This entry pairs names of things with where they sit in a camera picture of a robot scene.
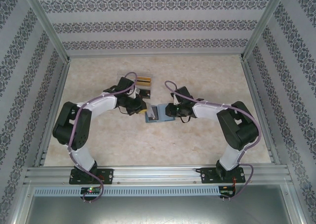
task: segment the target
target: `robotic arm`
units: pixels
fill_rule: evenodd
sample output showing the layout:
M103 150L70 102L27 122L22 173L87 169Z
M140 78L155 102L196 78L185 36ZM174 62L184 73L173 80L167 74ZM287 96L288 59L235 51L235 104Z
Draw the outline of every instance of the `robotic arm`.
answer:
M219 121L228 145L216 163L216 173L221 180L231 178L239 167L245 149L249 148L259 136L253 120L240 112L241 110L251 115L249 110L243 102L239 101L228 106L231 109L210 105L204 99L197 99L194 102L189 100L193 97L186 87L176 89L174 92L171 93L174 103L169 103L165 110L167 116L180 118L189 116L189 118L209 118Z
M104 90L101 95L94 100L78 104L66 102L61 109L53 129L53 136L59 143L68 146L74 128L74 123L71 123L71 121L75 120L80 108L86 104L83 109L80 110L69 153L75 161L75 168L79 176L88 182L93 181L94 178L85 173L85 170L93 175L97 172L97 163L91 157L88 148L84 146L88 139L90 122L102 113L117 107L126 108L129 115L145 111L146 103L139 95L139 89L135 86L132 87L133 84L133 81L122 77L117 85ZM125 93L119 93L129 87L132 87L131 90Z

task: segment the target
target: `marble-like surface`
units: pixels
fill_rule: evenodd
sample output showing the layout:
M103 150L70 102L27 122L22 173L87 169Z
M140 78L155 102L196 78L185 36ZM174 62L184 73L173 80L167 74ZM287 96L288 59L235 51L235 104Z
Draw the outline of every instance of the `marble-like surface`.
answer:
M163 84L172 80L178 87L186 86L195 98L227 104L243 101L257 118L237 55L73 59L61 105L99 95L116 84L118 71L152 74L152 105L172 102ZM118 109L92 121L87 141L98 165L215 164L226 145L216 121L201 118L183 124L176 119L148 124L144 114L128 116ZM271 162L264 139L242 162ZM73 166L66 147L53 137L45 166Z

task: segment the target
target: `black bracket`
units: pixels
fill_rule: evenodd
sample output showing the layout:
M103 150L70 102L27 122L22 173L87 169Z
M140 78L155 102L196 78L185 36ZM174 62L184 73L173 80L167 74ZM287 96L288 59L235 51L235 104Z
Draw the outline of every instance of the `black bracket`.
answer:
M101 179L104 185L111 185L113 181L113 169L97 169L96 176ZM70 185L98 185L100 184L96 179L92 182L82 179L77 169L72 169L69 178Z
M245 183L245 175L242 167L238 167L231 176L226 176L223 180L216 173L216 167L203 167L196 169L196 172L201 174L202 184L215 184L215 183Z

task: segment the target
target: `purple cable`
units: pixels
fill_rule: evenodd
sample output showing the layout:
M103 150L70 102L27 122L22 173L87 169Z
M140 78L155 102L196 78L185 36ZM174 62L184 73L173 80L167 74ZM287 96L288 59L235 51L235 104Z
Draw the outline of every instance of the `purple cable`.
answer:
M164 82L164 85L166 86L166 88L168 88L168 89L169 89L172 93L174 93L175 95L178 95L178 96L180 96L180 97L183 97L183 98L185 98L185 99L187 99L187 100L190 100L190 101L193 101L193 102L196 102L196 103L204 103L204 102L201 102L201 101L192 99L192 98L190 98L190 97L186 97L186 96L184 96L184 95L182 95L182 94L180 94L180 93L175 92L174 90L172 90L172 89L167 85L168 83L173 84L176 88L177 88L177 85L176 85L174 82L169 81L169 80ZM228 109L232 109L232 110L234 110L234 111L240 112L240 113L244 114L245 116L247 116L248 118L250 118L250 119L253 121L253 123L256 125L256 127L257 127L257 129L258 129L258 138L257 138L257 140L256 140L253 144L247 146L247 147L242 151L241 155L239 156L239 158L238 158L238 160L237 160L237 162L240 163L240 160L241 160L241 158L243 157L243 155L245 154L245 151L247 151L248 149L253 148L254 146L256 146L256 145L259 143L260 139L261 139L262 132L261 132L261 128L260 128L259 123L254 119L254 117L252 117L250 114L248 114L247 112L245 112L245 111L243 111L243 110L241 110L241 109L239 109L239 108L232 107L232 106L228 106L228 105L225 105L225 104L214 103L214 102L206 102L205 104L206 104L206 105L215 106L215 107L224 107L224 108L228 108Z
M176 89L177 89L177 85L176 85L174 82L169 81L169 80L167 80L167 81L164 82L164 85L166 86L166 88L168 88L168 89L169 89L172 93L174 93L175 95L178 95L178 96L180 96L180 97L183 97L183 98L185 98L185 99L187 99L187 100L190 100L190 101L193 101L193 102L196 102L196 103L203 103L203 101L198 101L198 100L192 99L192 98L190 98L190 97L186 97L186 96L184 96L184 95L182 95L182 94L180 94L180 93L175 92L174 90L172 90L172 89L167 85L168 83L173 84L173 85L176 87ZM239 158L238 158L238 160L237 160L237 163L239 163L240 165L243 165L243 166L250 166L250 168L251 168L251 173L250 173L250 176L249 176L248 180L247 180L246 183L244 184L244 186L243 186L243 187L241 188L241 190L233 197L233 198L236 198L236 197L238 197L238 196L243 192L243 190L246 188L246 186L247 186L248 183L250 182L250 180L251 180L251 178L252 178L252 175L253 175L253 166L250 165L250 164L246 164L246 163L245 163L245 164L241 164L241 163L240 163L240 160L241 160L242 156L245 154L245 151L246 151L246 150L248 150L248 149L250 149L250 148L256 146L256 145L259 143L259 141L260 141L260 139L261 139L261 136L262 136L261 128L260 128L259 123L258 123L249 113L247 113L247 112L245 112L245 111L243 111L243 110L241 110L241 109L239 109L239 108L232 107L232 106L228 106L228 105L224 105L224 104L221 105L221 104L213 103L213 102L206 102L205 104L211 105L211 106L216 106L216 107L224 107L224 108L232 109L232 110L234 110L234 111L238 111L238 112L244 114L245 116L247 116L248 118L250 118L250 119L253 121L253 123L256 125L257 129L258 129L258 134L259 134L259 135L258 135L258 139L257 139L252 145L249 145L248 147L246 147L246 148L244 149L244 151L242 151L242 153L240 154L240 156L239 156Z
M78 110L78 112L77 112L77 115L76 115L76 118L75 118L75 121L74 121L73 130L71 131L71 136L70 136L69 143L68 143L68 147L67 147L68 152L69 152L69 155L70 155L70 158L71 158L71 160L74 162L74 164L75 164L79 169L81 169L82 171L84 171L85 173L87 173L89 176L95 178L95 179L100 183L100 186L101 186L101 192L100 192L99 196L97 196L97 197L96 197L95 199L93 199L93 200L90 200L89 203L92 203L92 202L97 201L97 200L102 196L103 191L104 191L104 185L103 185L103 183L102 183L102 181L101 181L100 178L98 178L97 176L93 175L93 174L90 173L89 171L85 170L82 166L80 166L80 165L77 163L77 161L75 160L74 156L71 154L71 151L72 151L71 145L73 144L73 141L74 141L74 138L75 138L75 131L76 131L78 119L79 119L79 116L80 116L80 113L81 113L82 109L83 109L86 105L88 105L89 103L92 103L92 102L94 102L95 100L98 100L98 99L101 99L101 98L104 98L104 97L109 97L109 96L114 96L114 95L117 95L117 94L121 94L121 93L127 92L127 91L129 91L130 89L134 88L134 87L136 86L137 74L136 74L135 72L129 72L129 73L127 73L127 74L125 75L125 77L127 77L127 76L130 75L130 74L135 75L135 81L134 81L134 83L133 83L130 87L128 87L128 88L125 89L125 90L119 91L119 92L114 92L114 93L109 93L109 94L101 95L101 96L95 97L95 98L93 98L93 99L87 101L86 103L84 103L84 104L79 108L79 110ZM87 200L84 199L84 197L85 197L86 194L87 194L87 193L83 194L83 197L82 197L84 202L87 201Z

